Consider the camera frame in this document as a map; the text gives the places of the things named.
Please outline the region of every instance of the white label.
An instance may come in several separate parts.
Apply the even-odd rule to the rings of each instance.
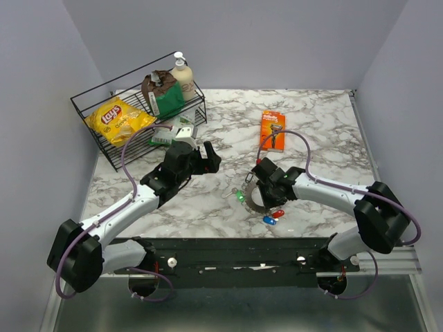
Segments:
[[[193,125],[195,122],[195,110],[197,107],[191,108],[189,111],[185,111],[180,114],[180,122],[184,124]]]
[[[153,137],[153,138],[151,138],[151,140],[154,143],[161,143],[161,144],[167,144],[167,145],[172,144],[172,139],[169,139],[169,138]]]
[[[154,113],[155,116],[158,116],[160,114],[160,110],[159,110],[159,106],[157,105],[157,101],[155,99],[154,93],[153,92],[148,92],[147,96],[150,99],[150,104],[151,104],[152,112]]]

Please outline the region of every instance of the label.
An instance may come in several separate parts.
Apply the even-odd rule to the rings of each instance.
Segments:
[[[108,112],[106,112],[102,116],[102,122],[107,125],[110,123],[113,119],[117,118],[118,114],[122,112],[122,109],[119,106],[114,106],[112,109],[110,109]]]
[[[151,138],[151,140],[154,143],[161,143],[161,144],[167,144],[167,145],[172,144],[172,139],[170,139],[170,138],[153,137],[153,138]]]
[[[195,111],[198,106],[191,108],[189,111],[185,111],[180,114],[180,123],[184,123],[186,125],[193,125],[195,122]]]
[[[191,92],[195,90],[194,81],[191,81],[189,83],[185,83],[181,86],[181,90],[183,92]]]
[[[150,104],[151,104],[152,112],[154,113],[155,116],[158,116],[160,114],[160,110],[159,110],[159,106],[157,105],[157,101],[155,99],[154,93],[153,92],[148,92],[147,96],[150,99]]]
[[[268,116],[267,114],[264,114],[262,118],[265,120],[278,122],[278,118],[276,116]]]

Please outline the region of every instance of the lay's chips bag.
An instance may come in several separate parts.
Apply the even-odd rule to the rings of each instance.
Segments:
[[[151,125],[156,118],[114,97],[85,120],[91,129],[102,134],[111,144],[121,147],[133,133]]]

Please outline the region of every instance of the orange box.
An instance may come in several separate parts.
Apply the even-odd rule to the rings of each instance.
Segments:
[[[263,111],[262,128],[260,130],[260,144],[264,139],[272,133],[283,130],[286,125],[286,117],[279,112]],[[284,133],[269,138],[263,146],[263,150],[283,152],[284,150]]]

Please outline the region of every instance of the metal base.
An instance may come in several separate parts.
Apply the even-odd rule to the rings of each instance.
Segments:
[[[148,252],[139,268],[153,270],[158,263],[159,272],[175,288],[315,288],[316,273],[341,271],[340,265],[330,268],[318,260],[318,251],[328,238],[135,240]],[[168,265],[171,258],[177,260],[175,267]],[[359,271],[349,261],[343,265],[346,271]]]

